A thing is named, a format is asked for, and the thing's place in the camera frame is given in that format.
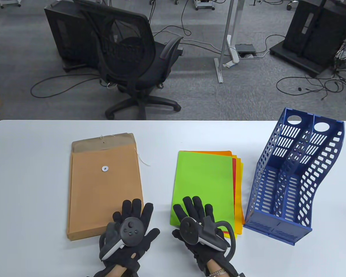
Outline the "person's right hand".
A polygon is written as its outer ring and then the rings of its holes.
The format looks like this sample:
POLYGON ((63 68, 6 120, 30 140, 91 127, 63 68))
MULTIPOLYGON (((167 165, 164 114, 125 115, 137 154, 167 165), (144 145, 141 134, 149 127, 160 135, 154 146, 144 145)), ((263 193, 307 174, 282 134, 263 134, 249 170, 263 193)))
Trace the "person's right hand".
POLYGON ((183 198, 185 208, 175 204, 173 210, 180 226, 172 235, 193 254, 205 276, 238 277, 231 264, 236 250, 234 232, 226 221, 215 222, 213 206, 203 205, 200 197, 183 198))

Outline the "person's left hand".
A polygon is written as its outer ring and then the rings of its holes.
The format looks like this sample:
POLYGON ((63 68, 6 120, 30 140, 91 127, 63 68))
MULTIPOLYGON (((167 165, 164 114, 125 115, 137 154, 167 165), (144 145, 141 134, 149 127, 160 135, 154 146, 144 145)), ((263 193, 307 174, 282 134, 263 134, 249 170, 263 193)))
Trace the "person's left hand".
POLYGON ((148 231, 153 204, 142 205, 138 198, 124 200, 121 212, 114 212, 113 221, 99 238, 99 259, 105 269, 96 277, 137 277, 139 259, 160 234, 158 228, 148 231))

